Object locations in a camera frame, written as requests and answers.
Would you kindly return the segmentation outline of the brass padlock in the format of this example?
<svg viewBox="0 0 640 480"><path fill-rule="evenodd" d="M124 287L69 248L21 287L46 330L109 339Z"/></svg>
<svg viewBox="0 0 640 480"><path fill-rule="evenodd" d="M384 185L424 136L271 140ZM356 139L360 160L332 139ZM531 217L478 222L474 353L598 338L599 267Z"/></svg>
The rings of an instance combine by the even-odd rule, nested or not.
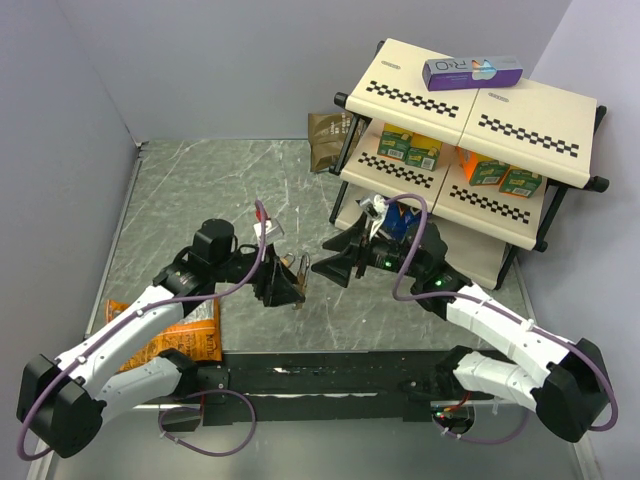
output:
<svg viewBox="0 0 640 480"><path fill-rule="evenodd" d="M310 266L311 266L310 255L307 252L304 252L300 256L297 270L295 272L292 272L294 275L297 276L298 281L301 284L302 292L305 294L305 299L306 299L306 290L308 285L308 276L309 276ZM303 308L304 303L305 301L303 303L292 304L292 309L294 311L300 310Z"/></svg>

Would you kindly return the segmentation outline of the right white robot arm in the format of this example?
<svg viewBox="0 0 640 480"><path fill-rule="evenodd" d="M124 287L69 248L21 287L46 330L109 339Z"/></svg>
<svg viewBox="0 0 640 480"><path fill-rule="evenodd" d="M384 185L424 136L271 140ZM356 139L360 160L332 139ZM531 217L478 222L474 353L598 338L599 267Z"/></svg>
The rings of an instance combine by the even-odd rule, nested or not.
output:
<svg viewBox="0 0 640 480"><path fill-rule="evenodd" d="M501 354L495 359L465 347L452 349L436 376L444 396L479 392L509 400L572 443L598 430L605 409L611 416L602 427L616 423L618 407L600 349L587 339L571 342L552 334L493 299L447 262L448 247L435 225L412 227L408 239L397 242L369 236L359 219L323 247L332 254L313 264L314 273L341 287L368 268L409 277L408 294L392 291L396 300L419 304Z"/></svg>

